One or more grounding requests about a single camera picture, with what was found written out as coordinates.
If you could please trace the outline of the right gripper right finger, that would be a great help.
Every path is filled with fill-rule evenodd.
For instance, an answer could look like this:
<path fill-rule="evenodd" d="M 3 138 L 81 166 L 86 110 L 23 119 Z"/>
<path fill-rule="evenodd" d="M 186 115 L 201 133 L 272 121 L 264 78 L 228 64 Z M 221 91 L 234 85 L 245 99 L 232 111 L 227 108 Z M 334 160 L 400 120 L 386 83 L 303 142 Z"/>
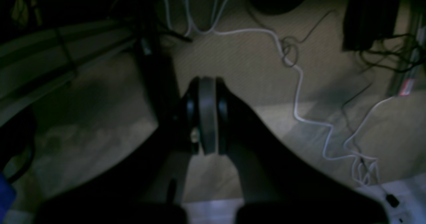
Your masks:
<path fill-rule="evenodd" d="M 236 224 L 388 224 L 378 201 L 318 171 L 216 79 L 218 152 L 236 167 L 244 205 Z"/>

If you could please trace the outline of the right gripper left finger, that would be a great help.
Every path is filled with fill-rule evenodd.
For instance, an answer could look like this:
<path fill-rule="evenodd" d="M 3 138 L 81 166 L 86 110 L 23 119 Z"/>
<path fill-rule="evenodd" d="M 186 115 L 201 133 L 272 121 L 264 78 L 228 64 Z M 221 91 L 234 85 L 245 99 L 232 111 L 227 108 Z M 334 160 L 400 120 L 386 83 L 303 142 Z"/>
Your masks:
<path fill-rule="evenodd" d="M 128 157 L 90 181 L 44 202 L 37 224 L 186 224 L 180 207 L 197 123 L 200 78 Z"/>

